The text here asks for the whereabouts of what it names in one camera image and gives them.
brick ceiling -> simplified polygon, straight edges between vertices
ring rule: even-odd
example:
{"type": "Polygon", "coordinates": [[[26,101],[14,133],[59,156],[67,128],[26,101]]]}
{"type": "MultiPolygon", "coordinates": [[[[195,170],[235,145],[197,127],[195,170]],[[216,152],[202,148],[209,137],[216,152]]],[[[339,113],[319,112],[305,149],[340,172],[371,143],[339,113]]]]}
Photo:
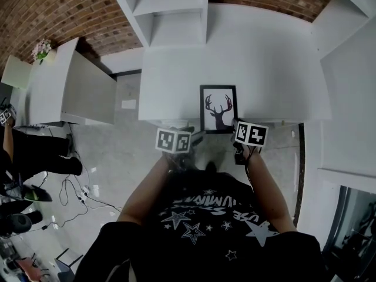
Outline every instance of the brick ceiling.
{"type": "MultiPolygon", "coordinates": [[[[209,0],[271,9],[312,22],[330,0],[209,0]]],[[[116,0],[0,0],[0,76],[9,55],[31,62],[43,38],[81,37],[87,58],[141,47],[116,0]]]]}

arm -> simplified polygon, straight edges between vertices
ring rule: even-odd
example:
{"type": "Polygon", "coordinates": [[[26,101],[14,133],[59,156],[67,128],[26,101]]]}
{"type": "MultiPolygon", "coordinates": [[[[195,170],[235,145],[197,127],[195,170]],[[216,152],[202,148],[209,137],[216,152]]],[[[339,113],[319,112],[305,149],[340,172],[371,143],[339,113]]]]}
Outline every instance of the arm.
{"type": "Polygon", "coordinates": [[[281,190],[256,150],[249,160],[248,170],[254,193],[267,220],[280,233],[297,231],[288,213],[281,190]]]}
{"type": "Polygon", "coordinates": [[[130,195],[117,221],[142,225],[165,185],[168,172],[168,161],[162,156],[130,195]]]}
{"type": "Polygon", "coordinates": [[[13,134],[12,134],[12,125],[14,123],[14,119],[10,117],[4,126],[4,141],[2,143],[2,148],[5,150],[11,161],[13,163],[13,134]]]}

black chair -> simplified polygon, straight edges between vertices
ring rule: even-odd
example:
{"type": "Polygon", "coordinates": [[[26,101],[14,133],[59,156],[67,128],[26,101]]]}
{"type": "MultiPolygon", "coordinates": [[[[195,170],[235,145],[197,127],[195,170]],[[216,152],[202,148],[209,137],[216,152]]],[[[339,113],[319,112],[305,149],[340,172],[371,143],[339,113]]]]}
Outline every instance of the black chair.
{"type": "Polygon", "coordinates": [[[66,253],[66,251],[68,251],[68,250],[69,250],[69,248],[66,249],[60,255],[58,255],[57,258],[55,259],[55,262],[56,262],[56,264],[58,265],[58,267],[61,271],[61,273],[58,273],[58,278],[59,278],[60,282],[73,282],[73,280],[75,279],[75,274],[71,270],[71,267],[72,267],[72,265],[74,265],[78,260],[80,260],[83,257],[83,255],[81,255],[75,261],[70,263],[70,265],[66,265],[64,262],[61,262],[59,260],[59,258],[61,256],[63,256],[66,253]]]}

potted plant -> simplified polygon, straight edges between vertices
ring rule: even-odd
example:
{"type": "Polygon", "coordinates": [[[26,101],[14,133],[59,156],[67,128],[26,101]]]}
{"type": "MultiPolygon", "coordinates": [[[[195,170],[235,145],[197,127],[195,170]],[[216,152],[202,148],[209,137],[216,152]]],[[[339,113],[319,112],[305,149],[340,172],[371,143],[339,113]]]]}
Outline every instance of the potted plant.
{"type": "Polygon", "coordinates": [[[35,61],[38,59],[41,60],[39,64],[41,64],[44,59],[48,62],[53,62],[56,56],[56,50],[51,48],[51,40],[43,39],[36,44],[32,51],[32,56],[35,61]]]}

star print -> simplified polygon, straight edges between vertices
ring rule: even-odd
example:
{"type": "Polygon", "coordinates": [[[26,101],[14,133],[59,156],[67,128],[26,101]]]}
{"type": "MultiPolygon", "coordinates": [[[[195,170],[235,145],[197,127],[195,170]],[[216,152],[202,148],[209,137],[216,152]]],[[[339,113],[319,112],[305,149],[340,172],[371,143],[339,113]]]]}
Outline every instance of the star print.
{"type": "Polygon", "coordinates": [[[172,212],[172,216],[164,219],[161,221],[164,222],[164,221],[172,221],[173,225],[174,225],[174,230],[176,230],[176,228],[178,227],[179,223],[182,221],[182,220],[190,220],[188,217],[184,216],[186,214],[186,212],[182,212],[182,213],[175,213],[175,212],[172,212]]]}
{"type": "Polygon", "coordinates": [[[221,227],[227,231],[229,228],[232,228],[232,225],[230,221],[229,222],[223,221],[223,224],[221,225],[221,227]]]}
{"type": "Polygon", "coordinates": [[[202,233],[200,230],[199,230],[199,227],[200,227],[200,223],[197,223],[195,224],[193,227],[191,227],[189,224],[187,223],[183,223],[184,226],[187,228],[187,232],[185,232],[183,235],[182,235],[182,238],[186,238],[186,237],[189,237],[192,241],[193,244],[196,244],[197,242],[197,238],[200,237],[200,236],[205,236],[204,233],[202,233]]]}
{"type": "Polygon", "coordinates": [[[232,259],[237,259],[236,257],[236,251],[229,250],[229,253],[226,255],[226,257],[231,261],[232,259]]]}
{"type": "Polygon", "coordinates": [[[259,226],[249,221],[245,221],[245,223],[248,224],[249,228],[252,229],[252,232],[249,232],[246,236],[256,237],[258,243],[260,243],[262,247],[265,245],[266,238],[273,237],[279,234],[278,232],[269,231],[268,226],[270,225],[270,223],[267,221],[264,221],[259,226]]]}
{"type": "Polygon", "coordinates": [[[212,195],[214,192],[217,192],[217,190],[209,189],[209,190],[204,190],[204,192],[205,194],[212,195]]]}

